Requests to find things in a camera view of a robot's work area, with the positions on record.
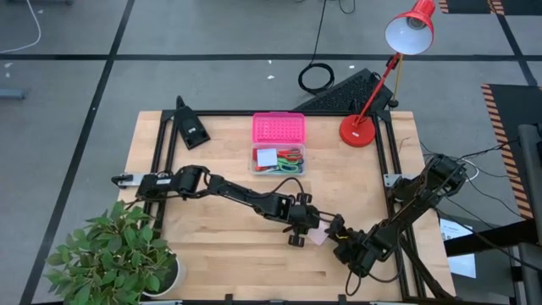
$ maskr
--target pink container lid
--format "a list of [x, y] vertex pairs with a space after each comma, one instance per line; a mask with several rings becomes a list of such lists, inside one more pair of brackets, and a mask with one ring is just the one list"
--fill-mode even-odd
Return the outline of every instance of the pink container lid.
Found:
[[252, 116], [252, 140], [257, 143], [305, 143], [305, 116], [286, 112]]

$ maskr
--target white paper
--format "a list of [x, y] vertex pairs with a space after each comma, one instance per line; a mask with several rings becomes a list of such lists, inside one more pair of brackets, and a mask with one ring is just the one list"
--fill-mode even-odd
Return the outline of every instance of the white paper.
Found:
[[[446, 241], [452, 238], [469, 235], [472, 232], [453, 221], [441, 219], [440, 233], [442, 233], [442, 239]], [[448, 264], [450, 265], [450, 271], [452, 273], [476, 279], [476, 259], [474, 258], [474, 254], [448, 258]]]
[[320, 220], [320, 224], [317, 229], [309, 229], [307, 232], [307, 237], [312, 242], [318, 246], [322, 245], [326, 238], [328, 238], [328, 233], [324, 232], [329, 228], [329, 224]]
[[257, 166], [275, 166], [279, 164], [276, 148], [258, 149]]

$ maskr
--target wooden table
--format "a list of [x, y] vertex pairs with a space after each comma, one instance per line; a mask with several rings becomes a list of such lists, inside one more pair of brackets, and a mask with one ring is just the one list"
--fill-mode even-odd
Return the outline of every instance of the wooden table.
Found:
[[[149, 172], [159, 118], [160, 112], [139, 114], [126, 172]], [[204, 165], [213, 174], [260, 192], [270, 191], [284, 179], [255, 176], [249, 171], [252, 117], [200, 118], [212, 140], [188, 151], [179, 137], [174, 172], [184, 165]], [[424, 163], [413, 115], [393, 112], [392, 120], [403, 172], [418, 174]], [[307, 171], [301, 183], [312, 193], [312, 204], [319, 209], [340, 213], [347, 226], [368, 230], [387, 218], [376, 145], [347, 146], [339, 137], [341, 121], [342, 117], [306, 117]], [[383, 135], [387, 147], [385, 131]], [[162, 165], [169, 131], [165, 139]], [[296, 194], [298, 188], [295, 183], [287, 183], [279, 191]], [[135, 192], [135, 188], [129, 188], [119, 197], [130, 201]], [[225, 294], [233, 293], [235, 300], [337, 300], [338, 294], [345, 293], [348, 268], [335, 258], [335, 243], [327, 240], [318, 247], [306, 239], [305, 247], [291, 247], [288, 235], [281, 232], [284, 227], [222, 197], [168, 200], [163, 238], [188, 273], [185, 282], [165, 298], [224, 300]], [[455, 295], [436, 213], [429, 211], [420, 218], [414, 232], [420, 258], [445, 290]], [[392, 256], [385, 263], [376, 263], [372, 273], [389, 279], [397, 272], [394, 260]], [[414, 295], [409, 262], [406, 270]], [[356, 283], [357, 278], [352, 279], [350, 291]], [[400, 301], [399, 284], [381, 284], [367, 277], [349, 300]]]

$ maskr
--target red desk lamp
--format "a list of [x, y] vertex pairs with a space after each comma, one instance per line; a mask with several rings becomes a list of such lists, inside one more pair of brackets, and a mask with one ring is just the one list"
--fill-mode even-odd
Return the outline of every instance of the red desk lamp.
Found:
[[382, 88], [386, 77], [395, 68], [401, 54], [419, 54], [431, 46], [434, 30], [431, 21], [433, 12], [433, 0], [418, 0], [410, 11], [397, 15], [386, 27], [386, 41], [396, 54], [387, 63], [384, 75], [365, 103], [362, 112], [347, 116], [340, 124], [340, 137], [346, 144], [352, 147], [364, 147], [373, 141], [376, 130], [373, 121], [367, 117], [367, 111]]

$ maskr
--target lamp shade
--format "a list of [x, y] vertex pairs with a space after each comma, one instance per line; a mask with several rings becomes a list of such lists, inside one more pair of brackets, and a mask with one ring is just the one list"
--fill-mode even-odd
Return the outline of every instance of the lamp shade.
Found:
[[418, 0], [409, 12], [399, 14], [386, 27], [386, 41], [398, 53], [420, 54], [433, 43], [433, 0]]

